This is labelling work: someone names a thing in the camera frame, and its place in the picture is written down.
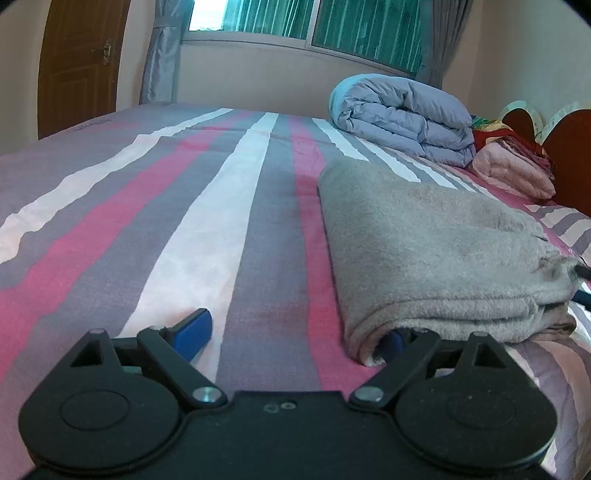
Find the grey fleece pants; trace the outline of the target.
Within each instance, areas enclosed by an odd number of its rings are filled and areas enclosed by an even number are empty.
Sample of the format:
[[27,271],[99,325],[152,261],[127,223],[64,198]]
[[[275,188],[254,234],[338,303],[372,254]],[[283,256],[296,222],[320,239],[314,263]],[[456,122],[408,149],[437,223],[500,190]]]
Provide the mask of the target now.
[[502,343],[574,332],[577,260],[526,213],[352,158],[325,167],[318,195],[345,344],[363,365],[379,364],[379,342],[402,328]]

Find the striped pink grey bedsheet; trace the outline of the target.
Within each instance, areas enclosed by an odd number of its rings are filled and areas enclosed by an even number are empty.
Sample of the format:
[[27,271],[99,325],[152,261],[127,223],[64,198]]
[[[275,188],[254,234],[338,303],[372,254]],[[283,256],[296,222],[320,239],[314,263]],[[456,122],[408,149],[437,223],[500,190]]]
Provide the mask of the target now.
[[342,344],[317,190],[345,157],[533,216],[466,170],[276,113],[136,107],[4,155],[2,477],[32,470],[19,411],[93,328],[132,337],[205,308],[212,338],[194,365],[228,393],[349,394],[372,376]]

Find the striped pillow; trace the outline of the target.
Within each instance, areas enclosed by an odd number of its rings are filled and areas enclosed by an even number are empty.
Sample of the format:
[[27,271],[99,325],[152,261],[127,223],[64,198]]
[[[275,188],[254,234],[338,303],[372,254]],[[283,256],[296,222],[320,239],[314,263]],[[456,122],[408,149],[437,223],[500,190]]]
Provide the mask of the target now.
[[527,205],[526,208],[574,254],[590,264],[591,221],[588,216],[559,205]]

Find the folded pink blanket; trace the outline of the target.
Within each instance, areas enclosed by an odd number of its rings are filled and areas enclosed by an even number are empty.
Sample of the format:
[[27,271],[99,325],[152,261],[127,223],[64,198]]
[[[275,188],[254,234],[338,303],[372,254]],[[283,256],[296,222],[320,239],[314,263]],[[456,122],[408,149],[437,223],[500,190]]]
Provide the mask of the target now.
[[491,185],[530,200],[546,201],[556,194],[550,175],[504,140],[495,140],[479,150],[468,170]]

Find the red patterned folded blanket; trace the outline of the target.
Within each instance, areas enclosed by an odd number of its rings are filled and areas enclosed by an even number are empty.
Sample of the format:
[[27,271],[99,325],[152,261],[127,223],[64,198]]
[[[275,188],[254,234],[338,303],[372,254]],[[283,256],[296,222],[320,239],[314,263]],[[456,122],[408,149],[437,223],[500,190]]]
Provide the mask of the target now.
[[535,140],[527,139],[501,120],[490,120],[477,115],[472,116],[472,130],[477,152],[489,143],[502,141],[511,151],[533,161],[551,180],[554,179],[552,163],[544,148]]

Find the red wooden headboard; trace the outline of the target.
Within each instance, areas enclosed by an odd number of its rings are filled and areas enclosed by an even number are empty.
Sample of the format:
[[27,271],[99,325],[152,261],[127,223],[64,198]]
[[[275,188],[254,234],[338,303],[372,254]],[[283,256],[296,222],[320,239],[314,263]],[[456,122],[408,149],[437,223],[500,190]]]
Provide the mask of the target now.
[[590,215],[590,103],[573,102],[549,120],[525,101],[499,114],[503,123],[540,145],[554,169],[554,201]]

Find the folded blue comforter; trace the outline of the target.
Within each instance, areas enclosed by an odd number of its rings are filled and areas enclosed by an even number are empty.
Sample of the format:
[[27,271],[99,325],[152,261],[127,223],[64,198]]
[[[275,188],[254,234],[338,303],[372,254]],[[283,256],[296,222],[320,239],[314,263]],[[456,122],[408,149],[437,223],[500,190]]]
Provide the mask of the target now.
[[329,95],[332,123],[382,147],[466,167],[476,155],[472,116],[455,96],[398,76],[348,77]]

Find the grey left curtain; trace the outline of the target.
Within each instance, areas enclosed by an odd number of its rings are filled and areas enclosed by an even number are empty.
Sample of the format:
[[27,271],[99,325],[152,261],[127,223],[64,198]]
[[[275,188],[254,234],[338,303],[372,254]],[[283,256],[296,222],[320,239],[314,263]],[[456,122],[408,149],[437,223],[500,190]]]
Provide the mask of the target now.
[[139,103],[170,102],[176,93],[181,42],[188,30],[193,2],[157,0],[146,59]]

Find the grey curtain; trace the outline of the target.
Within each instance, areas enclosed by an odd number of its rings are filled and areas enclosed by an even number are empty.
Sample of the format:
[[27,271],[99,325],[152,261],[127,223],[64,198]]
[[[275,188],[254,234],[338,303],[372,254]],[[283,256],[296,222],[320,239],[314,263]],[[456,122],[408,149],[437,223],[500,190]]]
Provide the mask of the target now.
[[420,3],[421,63],[415,79],[441,88],[472,10],[472,0],[425,0]]
[[181,42],[188,30],[193,2],[157,0],[146,59],[139,103],[170,102],[176,93]]

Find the brown wooden door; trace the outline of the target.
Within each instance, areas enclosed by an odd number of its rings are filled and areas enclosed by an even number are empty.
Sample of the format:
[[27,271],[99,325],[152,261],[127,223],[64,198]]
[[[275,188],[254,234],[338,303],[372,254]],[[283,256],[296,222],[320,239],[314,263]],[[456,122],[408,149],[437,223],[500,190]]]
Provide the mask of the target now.
[[39,138],[115,111],[129,6],[129,0],[50,4],[38,74]]

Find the window with green awning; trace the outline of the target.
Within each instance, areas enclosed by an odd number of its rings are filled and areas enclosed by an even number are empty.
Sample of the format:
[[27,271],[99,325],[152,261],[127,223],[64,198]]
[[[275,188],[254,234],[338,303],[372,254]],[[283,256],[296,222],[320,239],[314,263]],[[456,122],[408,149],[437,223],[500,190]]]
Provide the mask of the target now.
[[189,29],[294,39],[410,75],[421,63],[419,1],[195,1]]

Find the grey right curtain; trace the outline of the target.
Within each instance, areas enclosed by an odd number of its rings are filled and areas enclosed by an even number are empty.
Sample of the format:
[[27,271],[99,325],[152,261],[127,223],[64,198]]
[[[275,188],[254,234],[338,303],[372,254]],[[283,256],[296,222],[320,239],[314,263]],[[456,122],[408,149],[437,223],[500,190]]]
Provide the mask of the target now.
[[472,0],[425,0],[420,3],[421,63],[415,79],[441,88],[472,10]]

